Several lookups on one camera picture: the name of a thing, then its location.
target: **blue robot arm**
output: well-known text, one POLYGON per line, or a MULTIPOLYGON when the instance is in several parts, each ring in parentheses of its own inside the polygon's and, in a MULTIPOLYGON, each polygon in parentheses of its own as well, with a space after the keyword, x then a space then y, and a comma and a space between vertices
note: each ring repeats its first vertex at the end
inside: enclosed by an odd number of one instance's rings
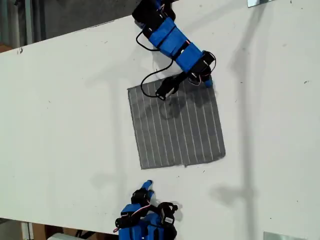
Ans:
POLYGON ((177 231, 174 227, 174 213, 178 206, 171 202, 162 202, 158 207, 150 204, 153 190, 152 181, 146 181, 136 190, 128 204, 121 211, 121 217, 115 220, 120 240, 173 240, 177 231))
POLYGON ((160 51, 171 58, 171 64, 163 70, 169 68, 173 61, 182 69, 182 73, 176 77, 168 77, 160 88, 155 92, 155 96, 144 92, 141 83, 142 92, 152 98, 166 100, 171 94, 175 93, 179 84, 185 79, 189 79, 194 85, 200 85, 202 82, 206 87, 212 86, 210 64, 216 64, 215 56, 208 51, 201 51, 177 28, 174 23, 175 14, 168 1, 161 0, 142 0, 133 11, 132 16, 142 28, 143 34, 152 43, 156 49, 148 49, 141 43, 139 45, 149 51, 160 51))

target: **gray floor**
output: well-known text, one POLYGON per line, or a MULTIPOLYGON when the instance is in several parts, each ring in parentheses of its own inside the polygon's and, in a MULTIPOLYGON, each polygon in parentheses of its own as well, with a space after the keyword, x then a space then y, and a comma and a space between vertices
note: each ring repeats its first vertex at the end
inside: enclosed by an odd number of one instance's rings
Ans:
POLYGON ((21 240, 21 222, 7 221, 0 224, 0 240, 21 240))
POLYGON ((131 15, 139 2, 140 0, 46 0, 44 5, 46 38, 50 39, 131 15))

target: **white table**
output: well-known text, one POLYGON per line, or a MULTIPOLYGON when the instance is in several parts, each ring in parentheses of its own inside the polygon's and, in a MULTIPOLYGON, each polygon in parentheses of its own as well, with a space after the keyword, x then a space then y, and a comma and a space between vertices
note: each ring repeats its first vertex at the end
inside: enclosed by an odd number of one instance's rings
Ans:
POLYGON ((174 4, 178 27, 217 57, 226 148, 186 168, 140 169, 127 88, 170 60, 136 44, 131 16, 0 54, 0 217, 111 233, 152 179, 158 200, 181 207, 178 240, 318 240, 319 9, 174 4))

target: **gray cloth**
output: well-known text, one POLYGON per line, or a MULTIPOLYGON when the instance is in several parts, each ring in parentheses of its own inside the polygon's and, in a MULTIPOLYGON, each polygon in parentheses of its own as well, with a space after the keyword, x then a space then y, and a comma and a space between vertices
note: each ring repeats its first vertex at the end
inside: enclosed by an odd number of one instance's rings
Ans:
MULTIPOLYGON (((143 89, 155 95, 162 80, 143 89)), ((128 89, 142 169, 210 163, 226 155, 214 90, 187 81, 166 101, 128 89)))

